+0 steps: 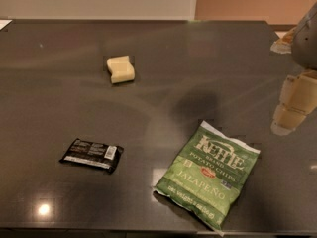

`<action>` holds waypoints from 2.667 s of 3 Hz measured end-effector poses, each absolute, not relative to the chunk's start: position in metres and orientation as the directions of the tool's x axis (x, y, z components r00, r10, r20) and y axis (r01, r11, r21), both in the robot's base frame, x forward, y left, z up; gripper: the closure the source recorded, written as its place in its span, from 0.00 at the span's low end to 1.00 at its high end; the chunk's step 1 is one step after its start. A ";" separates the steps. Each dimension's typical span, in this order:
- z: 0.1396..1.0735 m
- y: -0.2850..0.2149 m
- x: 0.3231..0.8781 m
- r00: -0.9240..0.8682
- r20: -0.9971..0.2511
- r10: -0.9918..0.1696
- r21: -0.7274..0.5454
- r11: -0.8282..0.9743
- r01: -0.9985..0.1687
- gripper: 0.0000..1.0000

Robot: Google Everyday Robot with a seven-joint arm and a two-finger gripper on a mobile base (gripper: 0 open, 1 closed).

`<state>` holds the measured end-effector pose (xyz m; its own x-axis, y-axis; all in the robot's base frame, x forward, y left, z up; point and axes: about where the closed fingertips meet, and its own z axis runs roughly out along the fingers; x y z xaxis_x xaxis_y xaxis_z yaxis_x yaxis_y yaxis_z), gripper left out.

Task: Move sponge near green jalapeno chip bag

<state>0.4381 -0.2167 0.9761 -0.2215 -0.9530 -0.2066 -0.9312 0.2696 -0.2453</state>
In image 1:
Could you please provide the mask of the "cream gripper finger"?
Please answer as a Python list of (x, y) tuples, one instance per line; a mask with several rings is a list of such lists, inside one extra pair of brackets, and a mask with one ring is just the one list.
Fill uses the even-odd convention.
[(273, 114), (271, 131), (279, 136), (290, 134), (316, 108), (317, 71), (304, 70), (297, 76), (289, 75), (283, 84), (279, 104)]
[(292, 28), (284, 33), (278, 40), (276, 40), (270, 47), (270, 49), (278, 54), (290, 54), (291, 46), (293, 43), (295, 29)]

